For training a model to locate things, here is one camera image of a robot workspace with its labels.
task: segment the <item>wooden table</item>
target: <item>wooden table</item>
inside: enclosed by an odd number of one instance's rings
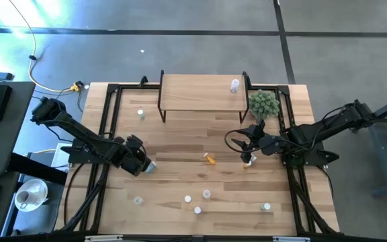
[[[239,89],[231,92],[232,80],[240,81]],[[162,77],[161,103],[164,111],[247,111],[245,80],[242,75],[176,75]]]
[[[296,123],[313,123],[306,86],[289,87]],[[94,132],[99,129],[106,89],[107,83],[92,83],[85,104],[82,123]],[[244,124],[240,124],[237,113],[178,111],[169,112],[167,122],[162,123],[157,102],[157,90],[123,90],[116,135],[125,138],[135,134],[141,138],[158,169],[138,177],[122,169],[110,169],[99,233],[296,234],[288,177],[280,157],[256,152],[255,164],[244,169],[239,154],[224,144],[223,136],[228,130],[255,122],[251,114],[247,115]],[[144,120],[137,114],[139,109],[144,110]],[[268,118],[265,122],[266,132],[278,134],[276,118]],[[205,152],[215,157],[215,165],[204,160]],[[69,172],[67,183],[74,168]],[[69,218],[85,199],[90,169],[90,165],[84,165],[74,179],[68,201]],[[338,230],[327,177],[316,167],[305,170],[312,203],[329,225]],[[210,201],[202,198],[205,189],[211,191]],[[185,195],[192,197],[190,203],[184,202]],[[136,196],[144,199],[143,206],[134,204]],[[64,198],[65,193],[55,229],[63,224]],[[261,211],[260,204],[264,202],[271,204],[271,211]],[[194,213],[195,206],[202,208],[201,214]],[[300,209],[303,225],[307,228],[305,209],[302,205]],[[89,215],[88,228],[92,220],[93,213]]]

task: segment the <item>orange object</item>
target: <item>orange object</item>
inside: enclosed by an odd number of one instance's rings
[[[206,159],[206,161],[210,162],[210,164],[214,165],[216,163],[216,161],[214,160],[213,157],[211,157],[210,155],[208,155],[208,153],[205,153],[204,154],[204,158]]]

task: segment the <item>wooden tabletop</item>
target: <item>wooden tabletop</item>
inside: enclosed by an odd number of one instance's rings
[[[85,104],[82,123],[94,132],[99,129],[106,89],[107,83],[92,83]],[[290,93],[296,123],[313,123],[306,86],[290,85]],[[112,116],[114,99],[109,117]],[[244,169],[239,154],[224,144],[223,136],[228,130],[244,128],[255,122],[251,114],[247,114],[246,120],[240,124],[237,113],[170,112],[167,122],[162,123],[157,101],[157,90],[123,90],[116,135],[125,138],[135,134],[141,138],[158,169],[138,177],[122,169],[110,169],[99,233],[296,234],[288,177],[280,157],[256,152],[255,164]],[[138,109],[144,110],[144,120],[138,116]],[[265,122],[266,132],[278,134],[276,118],[268,118]],[[205,152],[214,156],[215,165],[204,160]],[[67,184],[75,168],[70,169]],[[74,179],[68,200],[68,218],[85,199],[90,169],[90,165],[84,165]],[[316,167],[306,167],[305,170],[312,203],[338,231],[327,177]],[[204,190],[211,191],[210,200],[202,198]],[[186,195],[191,196],[190,203],[184,201]],[[142,206],[134,204],[136,196],[144,199]],[[65,193],[55,229],[63,226],[64,198]],[[264,202],[271,204],[269,212],[261,211],[260,204]],[[194,213],[196,206],[202,209],[199,215]],[[307,228],[305,209],[302,205],[300,209]],[[88,228],[93,213],[94,209],[89,215]]]
[[[231,92],[232,80],[240,81]],[[245,81],[242,75],[164,74],[161,109],[166,111],[246,111]]]

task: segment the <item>small wooden platform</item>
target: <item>small wooden platform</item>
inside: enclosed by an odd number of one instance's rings
[[[240,81],[239,90],[231,92],[232,80]],[[242,75],[164,74],[161,109],[164,111],[244,112],[247,109]]]
[[[228,93],[233,79],[233,76],[228,77],[228,83],[224,85],[225,93]],[[106,89],[107,83],[92,83],[87,97],[82,124],[94,132],[99,130]],[[290,94],[296,123],[313,123],[306,86],[290,85]],[[109,117],[112,116],[114,99],[110,104]],[[256,152],[255,164],[244,169],[239,154],[224,144],[223,136],[228,130],[245,128],[255,122],[251,114],[247,114],[244,123],[240,124],[237,113],[178,111],[169,112],[167,123],[162,123],[157,102],[157,90],[123,90],[116,136],[125,138],[135,134],[141,138],[148,156],[156,161],[158,169],[138,177],[123,169],[110,169],[99,233],[296,234],[288,177],[280,157]],[[144,110],[144,120],[137,114],[139,109]],[[277,118],[268,118],[265,122],[266,132],[278,134]],[[232,137],[242,138],[237,134]],[[204,160],[202,156],[205,152],[215,157],[215,165]],[[75,168],[70,169],[67,184]],[[70,218],[84,201],[90,169],[90,165],[84,165],[78,172],[68,204],[63,203],[64,193],[55,229],[63,226],[64,206],[68,205],[67,217]],[[306,167],[305,170],[312,203],[329,225],[338,230],[327,177],[316,167]],[[210,201],[202,198],[205,189],[211,191]],[[184,202],[186,195],[192,197],[190,203]],[[134,204],[136,196],[144,199],[143,206]],[[271,204],[269,212],[261,211],[260,204],[264,202]],[[201,214],[194,213],[195,206],[202,208]],[[93,220],[94,207],[93,204],[87,228]],[[300,209],[304,227],[307,228],[303,205]]]

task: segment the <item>green plant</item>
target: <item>green plant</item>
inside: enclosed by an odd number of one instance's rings
[[[271,91],[259,90],[249,97],[250,112],[256,118],[266,118],[279,114],[279,101],[275,98],[275,93]]]

